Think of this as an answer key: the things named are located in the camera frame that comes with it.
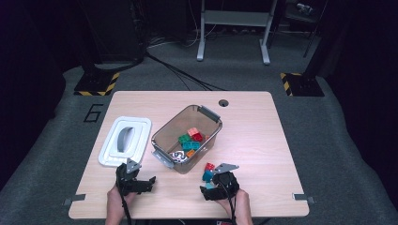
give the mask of table top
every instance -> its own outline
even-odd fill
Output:
[[[228,106],[220,106],[220,100]],[[151,152],[150,137],[188,105],[204,105],[221,117],[222,130],[214,146],[186,174],[166,168]],[[145,117],[152,128],[146,145],[138,180],[156,176],[151,192],[134,199],[132,218],[227,218],[225,211],[212,201],[205,201],[200,186],[207,162],[238,165],[233,170],[242,189],[250,194],[254,218],[304,217],[309,213],[306,201],[296,201],[301,194],[289,146],[268,92],[206,91],[122,91],[116,92],[105,115],[76,195],[71,218],[106,218],[106,193],[115,183],[116,167],[99,163],[99,154],[111,126],[119,116]]]

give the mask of red toy block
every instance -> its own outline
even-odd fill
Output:
[[[191,138],[196,142],[201,142],[203,140],[203,136],[200,133],[195,133],[191,136]]]
[[[206,166],[205,166],[205,171],[212,171],[212,170],[214,170],[214,168],[216,168],[215,166],[214,166],[214,164],[211,164],[211,163],[206,163]]]

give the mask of yellow black hazard tape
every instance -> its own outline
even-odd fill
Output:
[[[287,80],[287,75],[301,76],[301,73],[281,73],[284,91],[288,96],[293,96],[291,85]]]
[[[75,96],[109,96],[112,93],[112,90],[115,88],[115,84],[117,78],[119,78],[120,73],[116,73],[111,81],[109,82],[108,87],[104,91],[75,91]]]

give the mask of white lid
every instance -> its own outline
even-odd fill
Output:
[[[148,118],[118,117],[105,139],[99,163],[104,166],[120,166],[127,158],[141,163],[152,123]]]

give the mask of gray carpet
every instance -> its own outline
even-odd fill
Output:
[[[324,97],[289,97],[281,72],[303,72],[307,39],[279,34],[269,50],[270,66],[262,63],[259,36],[217,37],[208,40],[205,60],[196,61],[197,43],[186,48],[164,44],[148,51],[199,80],[233,91],[272,94],[304,191],[313,196],[307,217],[273,218],[267,224],[398,224],[398,213],[375,172],[364,163],[344,124],[338,100],[323,78]],[[114,68],[119,65],[104,65]],[[64,76],[67,89],[30,153],[0,193],[0,224],[103,224],[103,220],[73,220],[62,202],[75,194],[112,95],[79,97],[73,88],[83,71]],[[188,82],[190,90],[203,90]],[[146,58],[122,71],[115,91],[188,88],[169,69]],[[85,123],[93,104],[97,123]],[[255,218],[254,224],[264,219]]]

